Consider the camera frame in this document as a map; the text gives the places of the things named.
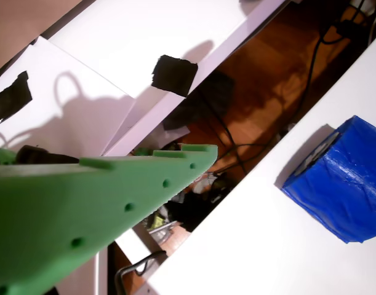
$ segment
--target wire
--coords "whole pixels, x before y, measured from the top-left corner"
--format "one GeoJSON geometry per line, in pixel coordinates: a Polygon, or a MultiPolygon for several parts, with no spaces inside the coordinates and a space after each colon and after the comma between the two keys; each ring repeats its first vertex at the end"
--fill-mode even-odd
{"type": "MultiPolygon", "coordinates": [[[[360,4],[359,6],[356,8],[356,11],[355,13],[353,14],[352,18],[351,18],[351,21],[354,21],[356,19],[356,17],[359,15],[359,12],[361,11],[361,7],[362,5],[364,4],[364,1],[365,0],[361,0],[360,1],[360,4]]],[[[311,82],[312,82],[312,75],[313,75],[313,69],[314,69],[314,66],[315,66],[315,61],[316,61],[316,56],[318,54],[318,50],[319,50],[319,46],[321,45],[321,43],[325,44],[325,45],[329,45],[329,44],[335,44],[337,42],[340,42],[341,40],[344,39],[344,37],[340,37],[339,39],[337,40],[334,40],[334,41],[325,41],[324,40],[324,36],[327,34],[327,32],[330,30],[330,27],[332,25],[329,25],[326,30],[323,32],[323,35],[319,37],[319,40],[318,42],[316,43],[315,45],[315,48],[313,50],[313,54],[312,54],[312,60],[311,60],[311,64],[310,64],[310,69],[308,71],[308,78],[307,78],[307,81],[306,81],[306,85],[305,85],[305,89],[304,89],[304,92],[303,92],[303,95],[301,96],[300,98],[300,101],[298,102],[298,106],[297,106],[297,109],[296,111],[294,112],[294,115],[292,116],[292,119],[297,115],[297,113],[301,110],[304,102],[305,102],[305,99],[306,97],[308,96],[308,92],[310,91],[310,86],[311,86],[311,82]]]]}
{"type": "Polygon", "coordinates": [[[124,287],[124,283],[123,283],[123,280],[122,280],[122,277],[125,274],[136,270],[136,268],[139,267],[140,265],[142,265],[143,263],[147,263],[149,260],[154,259],[154,258],[156,258],[160,255],[163,255],[163,254],[166,254],[166,251],[154,252],[154,253],[148,255],[146,258],[138,261],[137,263],[135,263],[131,266],[127,266],[127,267],[123,267],[123,268],[119,269],[114,276],[114,284],[115,284],[117,294],[118,295],[127,295],[125,287],[124,287]]]}
{"type": "MultiPolygon", "coordinates": [[[[363,6],[364,1],[365,0],[361,0],[359,6],[357,6],[357,7],[355,7],[355,6],[353,6],[352,4],[349,3],[349,6],[353,7],[354,9],[356,9],[356,11],[354,12],[352,18],[350,19],[352,22],[356,19],[356,17],[358,17],[359,14],[362,14],[364,16],[364,21],[363,22],[365,22],[367,20],[367,16],[365,15],[365,13],[363,11],[361,11],[361,7],[363,6]]],[[[336,40],[326,41],[326,40],[324,40],[324,35],[322,36],[321,39],[322,39],[322,43],[325,44],[325,45],[333,45],[335,43],[338,43],[338,42],[344,40],[344,38],[345,38],[345,37],[341,36],[341,37],[339,37],[336,40]]]]}
{"type": "Polygon", "coordinates": [[[218,157],[217,161],[219,161],[220,159],[226,157],[231,151],[237,149],[237,148],[240,148],[242,146],[266,146],[265,143],[245,143],[245,144],[237,144],[235,147],[231,147],[229,148],[226,152],[224,152],[220,157],[218,157]]]}
{"type": "Polygon", "coordinates": [[[215,129],[213,128],[213,126],[210,124],[210,122],[207,120],[207,118],[205,116],[202,117],[203,120],[206,122],[207,126],[210,128],[210,130],[212,131],[212,133],[215,134],[215,136],[218,138],[219,142],[222,143],[222,146],[226,147],[226,144],[221,140],[221,138],[219,137],[218,133],[215,131],[215,129]]]}
{"type": "MultiPolygon", "coordinates": [[[[365,0],[361,0],[360,3],[359,3],[359,6],[356,8],[355,6],[352,6],[351,4],[349,4],[350,6],[354,7],[356,9],[355,13],[353,14],[352,18],[351,18],[351,21],[353,22],[356,17],[359,15],[359,14],[363,14],[365,20],[367,20],[367,16],[361,11],[361,7],[363,6],[364,4],[364,1],[365,0]]],[[[313,54],[312,54],[312,59],[311,59],[311,64],[310,64],[310,68],[309,68],[309,71],[308,71],[308,77],[307,77],[307,82],[306,82],[306,86],[305,86],[305,89],[304,89],[304,92],[300,98],[300,101],[298,102],[298,106],[297,106],[297,109],[295,110],[294,114],[292,115],[292,117],[290,118],[289,120],[289,123],[290,121],[300,112],[304,102],[305,102],[305,99],[306,97],[308,96],[308,92],[310,90],[310,86],[311,86],[311,82],[312,82],[312,76],[313,76],[313,70],[314,70],[314,66],[315,66],[315,61],[316,61],[316,56],[318,54],[318,50],[319,50],[319,47],[321,45],[321,43],[325,44],[325,45],[332,45],[332,44],[335,44],[335,43],[338,43],[340,41],[342,41],[344,39],[343,36],[341,36],[340,38],[336,39],[336,40],[333,40],[333,41],[326,41],[324,40],[324,37],[325,35],[327,34],[327,32],[330,30],[330,27],[332,26],[333,24],[329,25],[326,30],[323,32],[323,35],[320,35],[319,37],[319,40],[318,42],[316,43],[315,45],[315,48],[314,48],[314,51],[313,51],[313,54]]],[[[257,157],[259,157],[266,149],[267,147],[270,145],[270,143],[274,140],[274,138],[270,139],[270,141],[267,143],[267,144],[241,144],[241,145],[236,145],[233,141],[233,138],[231,137],[231,134],[230,134],[230,131],[227,129],[227,127],[225,126],[225,124],[223,123],[223,121],[221,120],[221,118],[218,117],[218,115],[216,114],[215,110],[212,109],[211,106],[209,106],[209,103],[208,101],[205,100],[204,98],[204,95],[202,94],[202,97],[204,99],[204,101],[206,102],[206,105],[211,109],[211,111],[214,113],[214,115],[217,117],[217,119],[219,120],[219,122],[222,124],[223,128],[226,130],[226,132],[229,134],[229,137],[230,137],[230,140],[233,144],[233,147],[230,148],[229,150],[227,150],[223,155],[221,155],[217,161],[219,161],[220,159],[224,158],[229,152],[235,150],[236,151],[236,156],[238,158],[238,163],[237,164],[232,164],[232,165],[229,165],[227,167],[224,167],[224,168],[221,168],[217,171],[214,172],[214,174],[219,174],[219,173],[223,173],[229,169],[232,169],[232,168],[235,168],[235,167],[238,167],[238,166],[241,166],[244,170],[244,173],[246,173],[245,171],[245,167],[244,167],[244,163],[247,163],[247,162],[250,162],[251,160],[254,160],[256,159],[257,157]],[[244,161],[241,161],[241,159],[239,158],[239,154],[238,154],[238,147],[240,146],[245,146],[245,145],[253,145],[253,146],[264,146],[264,148],[258,153],[256,154],[255,156],[247,159],[247,160],[244,160],[244,161]]]]}
{"type": "MultiPolygon", "coordinates": [[[[216,110],[211,106],[211,104],[209,103],[209,101],[207,101],[206,99],[206,96],[205,94],[202,92],[202,90],[198,87],[197,88],[198,92],[200,93],[200,96],[204,102],[204,104],[210,109],[210,111],[212,112],[212,114],[215,116],[215,118],[217,118],[217,120],[219,121],[220,125],[222,125],[223,129],[225,129],[225,131],[227,132],[228,136],[229,136],[229,139],[231,141],[231,144],[233,145],[233,147],[236,146],[236,143],[234,142],[234,139],[233,137],[231,136],[231,133],[229,131],[229,129],[227,128],[226,124],[224,123],[224,121],[222,120],[222,118],[218,115],[218,113],[216,112],[216,110]]],[[[241,169],[242,171],[244,172],[245,175],[248,175],[248,172],[247,170],[245,169],[245,166],[244,166],[244,163],[242,162],[237,150],[236,150],[236,158],[237,158],[237,161],[238,161],[238,164],[241,166],[241,169]]]]}
{"type": "MultiPolygon", "coordinates": [[[[272,137],[272,139],[269,140],[269,142],[265,145],[265,147],[264,147],[259,153],[257,153],[257,154],[254,155],[253,157],[250,157],[250,158],[244,160],[243,163],[250,162],[250,161],[256,159],[257,157],[259,157],[259,156],[260,156],[265,150],[267,150],[268,146],[270,146],[270,144],[271,144],[271,142],[272,142],[273,140],[274,140],[274,137],[272,137]]],[[[225,172],[225,171],[227,171],[227,170],[229,170],[229,169],[232,169],[232,168],[235,168],[235,167],[238,167],[238,166],[239,166],[239,164],[232,164],[232,165],[229,165],[229,166],[227,166],[227,167],[224,167],[224,168],[221,168],[221,169],[219,169],[219,170],[217,170],[217,171],[214,171],[214,175],[217,176],[217,175],[219,175],[220,173],[223,173],[223,172],[225,172]]]]}

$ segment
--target black rubber piece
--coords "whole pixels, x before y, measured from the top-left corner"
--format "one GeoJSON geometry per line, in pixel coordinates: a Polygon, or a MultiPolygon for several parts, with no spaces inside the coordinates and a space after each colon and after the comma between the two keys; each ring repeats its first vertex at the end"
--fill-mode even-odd
{"type": "Polygon", "coordinates": [[[196,63],[162,55],[153,70],[152,86],[186,97],[197,71],[196,63]]]}

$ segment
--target hole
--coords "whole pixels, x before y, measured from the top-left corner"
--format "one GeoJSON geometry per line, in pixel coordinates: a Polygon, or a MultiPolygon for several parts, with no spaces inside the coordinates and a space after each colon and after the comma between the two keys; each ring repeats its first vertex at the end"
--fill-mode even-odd
{"type": "Polygon", "coordinates": [[[163,181],[163,187],[169,187],[170,186],[170,181],[168,180],[168,179],[165,179],[164,181],[163,181]]]}
{"type": "Polygon", "coordinates": [[[126,206],[125,206],[125,212],[133,211],[133,209],[134,209],[134,204],[133,203],[126,204],[126,206]]]}
{"type": "Polygon", "coordinates": [[[0,295],[6,295],[7,294],[7,287],[1,286],[0,287],[0,295]]]}
{"type": "Polygon", "coordinates": [[[78,247],[82,246],[83,243],[84,243],[83,238],[75,238],[71,241],[71,247],[72,248],[78,248],[78,247]]]}

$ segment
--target black object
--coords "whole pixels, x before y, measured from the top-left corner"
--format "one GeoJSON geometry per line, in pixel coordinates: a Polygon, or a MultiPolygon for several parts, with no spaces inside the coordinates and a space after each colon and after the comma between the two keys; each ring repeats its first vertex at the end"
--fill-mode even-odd
{"type": "Polygon", "coordinates": [[[28,74],[22,72],[10,87],[0,92],[0,123],[32,100],[27,80],[28,74]]]}
{"type": "Polygon", "coordinates": [[[23,146],[17,152],[16,164],[75,164],[79,160],[68,155],[51,154],[45,149],[23,146]]]}
{"type": "Polygon", "coordinates": [[[227,178],[226,173],[224,173],[212,183],[209,192],[202,194],[189,192],[185,195],[182,204],[168,202],[164,206],[169,211],[172,220],[181,222],[183,228],[192,232],[233,188],[234,182],[227,178]]]}
{"type": "Polygon", "coordinates": [[[124,287],[124,283],[122,281],[122,277],[125,274],[134,271],[140,265],[147,263],[149,260],[154,259],[154,258],[156,258],[160,255],[166,255],[166,251],[154,252],[151,255],[148,255],[146,258],[138,261],[137,263],[135,263],[131,266],[123,267],[119,271],[117,271],[116,274],[115,274],[115,277],[114,277],[114,283],[115,283],[117,294],[118,295],[126,295],[126,290],[125,290],[125,287],[124,287]]]}
{"type": "Polygon", "coordinates": [[[46,292],[45,295],[59,295],[58,290],[53,287],[50,291],[46,292]]]}
{"type": "Polygon", "coordinates": [[[223,117],[230,106],[233,90],[234,80],[215,70],[163,120],[164,129],[181,128],[209,116],[208,107],[202,103],[201,92],[210,94],[208,100],[213,109],[223,117]]]}
{"type": "Polygon", "coordinates": [[[152,86],[186,97],[197,71],[196,63],[162,55],[152,73],[152,86]]]}

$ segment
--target white surface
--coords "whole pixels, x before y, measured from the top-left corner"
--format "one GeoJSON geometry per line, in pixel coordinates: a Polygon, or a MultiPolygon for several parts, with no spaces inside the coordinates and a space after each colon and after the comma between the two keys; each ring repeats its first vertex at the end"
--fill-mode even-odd
{"type": "Polygon", "coordinates": [[[97,0],[50,41],[136,99],[108,155],[126,155],[181,101],[151,87],[161,55],[198,63],[196,88],[284,0],[97,0]]]}
{"type": "Polygon", "coordinates": [[[41,37],[1,76],[0,91],[22,71],[33,100],[0,124],[0,147],[14,151],[30,144],[73,157],[99,156],[134,102],[41,37]]]}
{"type": "Polygon", "coordinates": [[[376,294],[376,238],[343,243],[274,185],[313,133],[353,115],[376,126],[376,41],[160,266],[150,294],[376,294]]]}

